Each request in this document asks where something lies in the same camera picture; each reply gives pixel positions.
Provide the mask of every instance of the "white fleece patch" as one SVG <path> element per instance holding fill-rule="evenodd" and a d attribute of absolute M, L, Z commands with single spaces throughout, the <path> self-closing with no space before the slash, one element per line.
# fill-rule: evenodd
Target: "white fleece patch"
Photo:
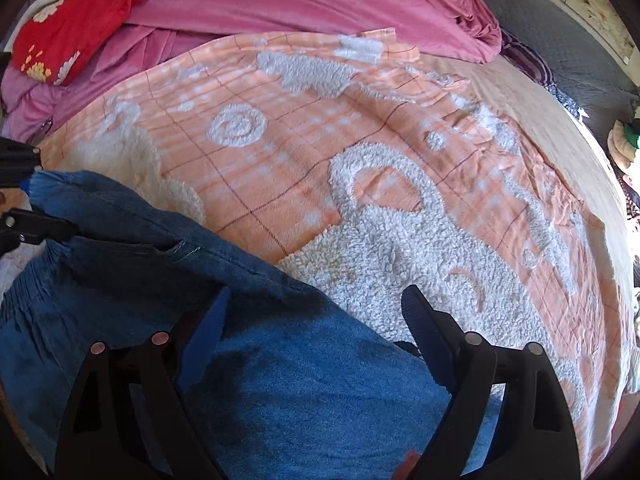
<path fill-rule="evenodd" d="M 422 209 L 358 207 L 354 178 L 364 168 L 393 168 L 404 175 L 420 194 Z M 342 223 L 281 260 L 283 271 L 316 286 L 392 341 L 413 341 L 400 296 L 415 283 L 462 330 L 511 348 L 538 341 L 560 380 L 575 387 L 572 413 L 582 411 L 584 385 L 576 364 L 555 357 L 526 287 L 492 248 L 455 225 L 436 185 L 417 164 L 388 146 L 363 142 L 332 158 L 329 184 Z"/>
<path fill-rule="evenodd" d="M 223 107 L 211 122 L 207 137 L 222 146 L 248 146 L 267 129 L 267 117 L 246 103 Z"/>
<path fill-rule="evenodd" d="M 521 187 L 508 173 L 504 174 L 504 185 L 514 197 L 527 204 L 527 222 L 533 241 L 542 251 L 544 259 L 558 271 L 564 290 L 569 294 L 578 292 L 578 285 L 571 274 L 569 248 L 553 222 L 545 218 L 542 202 Z"/>
<path fill-rule="evenodd" d="M 415 103 L 413 99 L 405 97 L 401 93 L 396 92 L 395 90 L 390 90 L 389 88 L 376 89 L 370 85 L 365 85 L 363 83 L 358 83 L 358 88 L 364 95 L 366 95 L 367 97 L 371 97 L 372 99 L 396 101 L 399 103 Z"/>
<path fill-rule="evenodd" d="M 376 64 L 380 62 L 384 45 L 381 41 L 371 38 L 354 38 L 340 36 L 341 47 L 334 51 L 334 55 L 354 59 L 364 63 Z"/>
<path fill-rule="evenodd" d="M 425 137 L 425 142 L 430 150 L 439 152 L 447 145 L 447 140 L 440 132 L 431 132 Z"/>
<path fill-rule="evenodd" d="M 312 88 L 320 97 L 338 97 L 351 82 L 358 69 L 348 63 L 296 54 L 261 52 L 258 68 L 267 74 L 280 76 L 282 87 L 293 94 Z"/>
<path fill-rule="evenodd" d="M 146 130 L 136 126 L 140 107 L 119 102 L 102 122 L 95 137 L 78 142 L 59 171 L 91 170 L 138 193 L 153 207 L 182 213 L 204 224 L 204 205 L 193 188 L 161 175 L 160 154 Z"/>
<path fill-rule="evenodd" d="M 449 96 L 458 108 L 472 116 L 480 126 L 491 133 L 502 149 L 515 155 L 520 154 L 520 145 L 515 132 L 486 105 L 470 101 L 458 94 L 449 94 Z"/>
<path fill-rule="evenodd" d="M 536 255 L 529 249 L 522 251 L 522 264 L 529 270 L 533 270 L 538 265 Z"/>
<path fill-rule="evenodd" d="M 176 110 L 178 110 L 179 112 L 191 112 L 191 110 L 193 110 L 195 106 L 195 103 L 193 101 L 185 101 L 183 103 L 180 103 Z"/>
<path fill-rule="evenodd" d="M 582 244 L 589 248 L 589 241 L 587 240 L 587 227 L 584 224 L 584 218 L 580 213 L 575 211 L 569 213 L 569 220 L 574 225 L 576 232 L 578 233 L 578 238 L 582 242 Z"/>
<path fill-rule="evenodd" d="M 193 66 L 188 68 L 181 68 L 178 70 L 178 73 L 175 75 L 175 78 L 180 81 L 180 79 L 197 79 L 200 77 L 200 74 L 207 71 L 207 67 L 205 67 L 202 63 L 196 63 Z"/>
<path fill-rule="evenodd" d="M 414 77 L 427 76 L 428 78 L 436 81 L 443 88 L 448 88 L 452 86 L 453 83 L 455 83 L 457 80 L 460 79 L 460 78 L 453 78 L 449 74 L 438 74 L 437 72 L 433 72 L 433 71 L 424 72 L 423 70 L 413 65 L 405 66 L 404 71 Z"/>

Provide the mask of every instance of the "purple plaid cloth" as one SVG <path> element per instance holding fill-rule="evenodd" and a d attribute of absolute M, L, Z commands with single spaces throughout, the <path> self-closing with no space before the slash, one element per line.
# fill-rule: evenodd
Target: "purple plaid cloth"
<path fill-rule="evenodd" d="M 535 50 L 518 40 L 510 32 L 502 30 L 502 51 L 513 66 L 544 87 L 555 85 L 554 73 Z"/>

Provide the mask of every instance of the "blue cloth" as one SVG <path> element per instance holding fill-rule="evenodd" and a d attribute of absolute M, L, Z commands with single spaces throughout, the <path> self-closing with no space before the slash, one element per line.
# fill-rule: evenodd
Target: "blue cloth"
<path fill-rule="evenodd" d="M 318 290 L 99 175 L 41 171 L 30 194 L 35 210 L 81 232 L 47 242 L 0 316 L 0 377 L 49 466 L 89 346 L 139 344 L 211 304 L 220 283 L 231 290 L 222 340 L 182 400 L 230 480 L 388 480 L 428 443 L 444 388 Z M 481 465 L 497 414 L 492 402 L 468 469 Z"/>

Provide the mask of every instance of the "orange plaid blanket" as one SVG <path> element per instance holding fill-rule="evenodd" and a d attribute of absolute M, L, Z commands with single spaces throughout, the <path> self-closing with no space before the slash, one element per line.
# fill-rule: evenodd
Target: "orange plaid blanket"
<path fill-rule="evenodd" d="M 231 36 L 111 89 L 42 145 L 46 168 L 135 188 L 410 340 L 417 283 L 464 330 L 541 342 L 583 470 L 610 443 L 632 329 L 603 229 L 520 125 L 392 30 Z"/>

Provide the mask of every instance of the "metal rivet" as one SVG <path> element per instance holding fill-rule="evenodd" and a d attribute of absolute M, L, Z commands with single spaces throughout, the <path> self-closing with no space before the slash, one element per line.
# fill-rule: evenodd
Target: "metal rivet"
<path fill-rule="evenodd" d="M 104 343 L 102 341 L 98 341 L 97 343 L 91 345 L 91 353 L 93 355 L 101 354 L 102 352 L 104 352 L 105 348 L 106 346 L 104 345 Z"/>
<path fill-rule="evenodd" d="M 160 346 L 166 343 L 167 341 L 169 341 L 169 335 L 167 332 L 156 332 L 151 336 L 151 342 L 154 345 Z"/>
<path fill-rule="evenodd" d="M 467 332 L 465 334 L 465 341 L 473 346 L 478 346 L 482 342 L 482 336 L 476 332 Z"/>
<path fill-rule="evenodd" d="M 539 343 L 529 343 L 527 348 L 529 348 L 529 352 L 533 355 L 542 355 L 542 352 L 545 351 Z"/>

